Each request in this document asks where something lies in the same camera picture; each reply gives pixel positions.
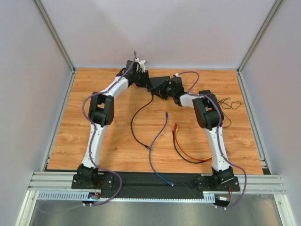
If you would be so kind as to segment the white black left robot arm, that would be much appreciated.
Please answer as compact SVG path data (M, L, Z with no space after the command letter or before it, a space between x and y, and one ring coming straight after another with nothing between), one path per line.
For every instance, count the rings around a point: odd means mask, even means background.
M114 119L114 102L132 84L142 88L151 86L145 63L145 60L140 59L128 61L107 88L94 92L84 100L82 112L91 123L90 135L84 159L73 176L73 189L97 188L100 183L100 150L105 133Z

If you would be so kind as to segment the black network switch box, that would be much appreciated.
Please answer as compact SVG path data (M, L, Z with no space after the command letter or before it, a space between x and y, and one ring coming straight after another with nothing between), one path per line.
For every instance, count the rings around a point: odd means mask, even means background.
M149 88L149 90L154 90L154 89L160 87L166 81L167 82L170 81L170 76L151 77L150 78L151 87Z

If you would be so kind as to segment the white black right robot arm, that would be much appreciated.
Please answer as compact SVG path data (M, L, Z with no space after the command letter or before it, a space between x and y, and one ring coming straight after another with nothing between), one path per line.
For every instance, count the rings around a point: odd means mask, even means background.
M233 173L230 164L225 160L227 155L222 137L224 116L215 95L209 90L200 91L198 94L186 92L182 79L178 76L150 78L150 83L148 91L152 94L161 99L172 97L175 104L194 109L197 122L204 129L210 145L213 177L216 183L225 183L228 172L231 175Z

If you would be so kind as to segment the black power adapter with cord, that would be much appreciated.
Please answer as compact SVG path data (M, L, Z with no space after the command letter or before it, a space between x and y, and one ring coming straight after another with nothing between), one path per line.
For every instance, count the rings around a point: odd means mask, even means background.
M241 107L241 102L239 100L231 101L231 97L218 98L217 102L222 109L226 109L226 110L236 110ZM230 119L229 116L226 115L225 112L223 112L223 116L224 116L224 121L228 122L227 125L223 124L222 126L224 129L226 129L232 125L232 120Z

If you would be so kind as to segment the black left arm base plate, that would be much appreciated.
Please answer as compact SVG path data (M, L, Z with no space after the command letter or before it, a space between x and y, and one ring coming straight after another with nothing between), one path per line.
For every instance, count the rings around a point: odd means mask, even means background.
M105 189L111 190L114 176L111 173L104 174L75 174L72 179L72 189Z

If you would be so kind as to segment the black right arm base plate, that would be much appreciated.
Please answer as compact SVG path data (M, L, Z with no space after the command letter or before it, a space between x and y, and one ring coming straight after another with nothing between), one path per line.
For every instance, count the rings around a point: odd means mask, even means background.
M237 177L225 183L219 184L213 175L198 175L193 182L197 185L199 191L220 191L228 192L234 191L239 192L240 186Z

